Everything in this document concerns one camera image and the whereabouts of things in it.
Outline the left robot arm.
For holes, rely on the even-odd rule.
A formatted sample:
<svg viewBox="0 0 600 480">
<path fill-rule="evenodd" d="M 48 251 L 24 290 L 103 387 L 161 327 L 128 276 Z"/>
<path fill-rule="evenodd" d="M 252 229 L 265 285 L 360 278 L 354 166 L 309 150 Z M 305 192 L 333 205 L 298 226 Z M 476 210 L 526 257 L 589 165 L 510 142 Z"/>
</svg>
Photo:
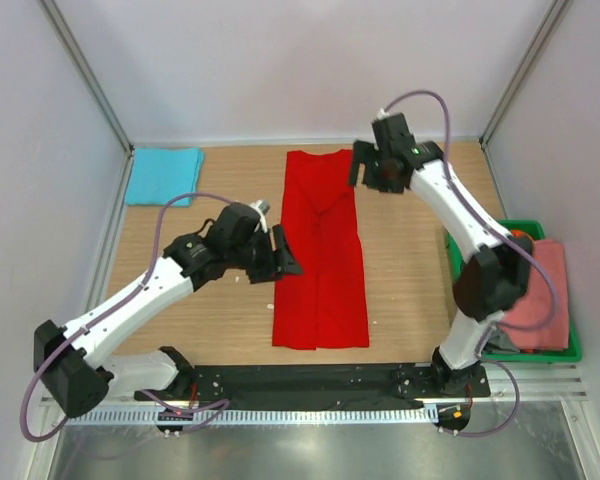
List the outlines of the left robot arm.
<svg viewBox="0 0 600 480">
<path fill-rule="evenodd" d="M 230 269 L 243 271 L 252 284 L 302 274 L 283 226 L 268 226 L 267 210 L 263 200 L 226 205 L 200 230 L 176 237 L 144 273 L 101 305 L 62 326 L 47 320 L 36 328 L 34 371 L 68 418 L 115 394 L 148 389 L 179 400 L 190 392 L 188 364 L 173 348 L 112 354 L 167 307 Z"/>
</svg>

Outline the red t-shirt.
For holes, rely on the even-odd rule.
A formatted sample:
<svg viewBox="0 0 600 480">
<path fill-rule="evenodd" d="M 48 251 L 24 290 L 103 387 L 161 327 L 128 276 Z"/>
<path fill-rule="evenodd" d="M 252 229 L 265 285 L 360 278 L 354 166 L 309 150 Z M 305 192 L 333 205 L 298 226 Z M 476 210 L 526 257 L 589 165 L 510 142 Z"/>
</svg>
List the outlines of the red t-shirt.
<svg viewBox="0 0 600 480">
<path fill-rule="evenodd" d="M 352 151 L 290 151 L 281 224 L 303 273 L 276 283 L 272 344 L 296 350 L 370 346 Z"/>
</svg>

